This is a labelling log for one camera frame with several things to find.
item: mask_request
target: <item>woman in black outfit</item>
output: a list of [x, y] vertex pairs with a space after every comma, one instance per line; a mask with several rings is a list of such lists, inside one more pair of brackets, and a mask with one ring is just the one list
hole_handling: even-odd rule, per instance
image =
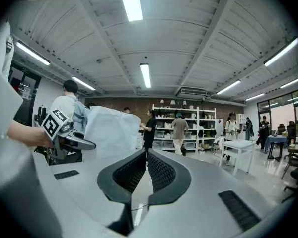
[[149, 148], [152, 148], [152, 144], [154, 141], [154, 133], [155, 133], [155, 127], [157, 125], [157, 121], [155, 119], [155, 113], [153, 109], [149, 109], [147, 111], [147, 116], [150, 117], [150, 119], [147, 121], [146, 125], [143, 123], [140, 124], [141, 128], [144, 129], [144, 147], [146, 151], [146, 156]]

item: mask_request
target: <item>window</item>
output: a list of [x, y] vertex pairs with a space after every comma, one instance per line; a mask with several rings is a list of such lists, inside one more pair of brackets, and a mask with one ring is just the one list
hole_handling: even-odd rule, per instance
[[268, 101], [258, 103], [258, 112], [269, 111]]
[[257, 104], [259, 122], [265, 115], [271, 124], [271, 130], [277, 130], [283, 124], [285, 127], [290, 121], [296, 124], [296, 134], [298, 135], [298, 90], [279, 96], [277, 98], [260, 102]]

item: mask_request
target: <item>storage box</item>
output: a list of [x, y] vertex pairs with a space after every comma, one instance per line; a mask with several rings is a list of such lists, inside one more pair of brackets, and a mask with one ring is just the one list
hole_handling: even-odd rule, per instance
[[171, 124], [170, 123], [164, 123], [164, 127], [166, 128], [166, 129], [171, 129]]
[[163, 147], [163, 141], [155, 140], [152, 144], [152, 148], [161, 149]]
[[154, 137], [164, 138], [164, 131], [155, 131]]
[[184, 148], [187, 149], [187, 150], [194, 149], [195, 148], [195, 142], [185, 142], [184, 143]]
[[186, 138], [186, 139], [191, 139], [191, 134], [192, 134], [191, 131], [186, 132], [185, 135], [184, 135], [184, 138]]
[[165, 139], [171, 139], [171, 135], [170, 135], [170, 133], [165, 134], [165, 135], [164, 135], [164, 138], [165, 138]]
[[163, 148], [174, 148], [173, 142], [172, 141], [165, 141], [163, 143]]
[[164, 128], [164, 122], [163, 121], [157, 121], [157, 128]]

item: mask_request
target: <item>person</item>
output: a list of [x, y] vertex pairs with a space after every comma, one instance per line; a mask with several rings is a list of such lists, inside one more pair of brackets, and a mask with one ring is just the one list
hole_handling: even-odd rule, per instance
[[[225, 129], [224, 129], [225, 141], [237, 140], [237, 133], [238, 131], [237, 131], [237, 124], [236, 124], [236, 114], [229, 113], [229, 117], [226, 121]], [[227, 166], [229, 166], [229, 161], [230, 161], [230, 155], [227, 155], [226, 157]]]
[[75, 94], [78, 91], [78, 85], [73, 80], [66, 80], [63, 84], [64, 95], [57, 97], [51, 105], [50, 111], [60, 110], [69, 120], [73, 120], [74, 109], [77, 103]]
[[147, 111], [147, 116], [150, 117], [150, 119], [147, 121], [146, 125], [144, 125], [143, 123], [140, 124], [140, 127], [144, 129], [144, 147], [146, 157], [148, 155], [148, 149], [152, 148], [155, 127], [157, 125], [157, 121], [155, 119], [155, 112], [153, 109], [149, 109]]
[[176, 120], [171, 124], [174, 127], [173, 131], [173, 144], [175, 148], [175, 153], [181, 155], [181, 146], [184, 140], [184, 131], [189, 129], [188, 123], [182, 118], [181, 113], [176, 114]]
[[85, 107], [85, 105], [82, 102], [76, 102], [73, 116], [74, 129], [76, 129], [78, 132], [82, 134], [85, 134], [88, 115], [90, 112], [90, 107], [92, 106], [96, 106], [96, 104], [94, 102], [90, 102]]
[[249, 117], [246, 118], [246, 140], [250, 140], [251, 137], [254, 136], [254, 131], [253, 131], [253, 124], [252, 121], [249, 119]]
[[124, 107], [124, 112], [130, 114], [130, 108]]
[[[0, 22], [0, 73], [5, 80], [8, 80], [13, 52], [14, 45], [13, 38], [10, 36], [10, 24], [8, 17], [5, 17]], [[27, 146], [53, 147], [43, 128], [24, 126], [14, 120], [11, 122], [7, 135]]]
[[94, 103], [94, 102], [90, 102], [90, 103], [87, 104], [86, 107], [87, 107], [88, 109], [90, 109], [90, 107], [93, 107], [93, 106], [96, 106], [96, 103]]
[[261, 122], [259, 127], [259, 136], [261, 141], [260, 149], [262, 151], [265, 151], [265, 142], [269, 135], [269, 128], [270, 128], [269, 122], [267, 122], [266, 116], [263, 116], [263, 121]]

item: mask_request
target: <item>white table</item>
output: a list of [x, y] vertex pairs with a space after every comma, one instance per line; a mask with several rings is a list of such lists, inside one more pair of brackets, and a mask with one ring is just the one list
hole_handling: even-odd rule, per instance
[[223, 147], [219, 167], [222, 165], [224, 154], [231, 155], [231, 156], [235, 157], [235, 162], [234, 162], [235, 168], [234, 168], [234, 171], [233, 171], [233, 175], [235, 175], [236, 172], [237, 172], [239, 157], [242, 154], [250, 153], [251, 156], [250, 156], [250, 159], [249, 159], [249, 164], [248, 164], [248, 169], [247, 169], [247, 172], [249, 172], [249, 169], [250, 169], [250, 166], [251, 166], [252, 160], [253, 160], [255, 143], [256, 142], [248, 141], [248, 140], [242, 140], [242, 139], [223, 142], [223, 146], [230, 147], [232, 149], [225, 150], [224, 147]]

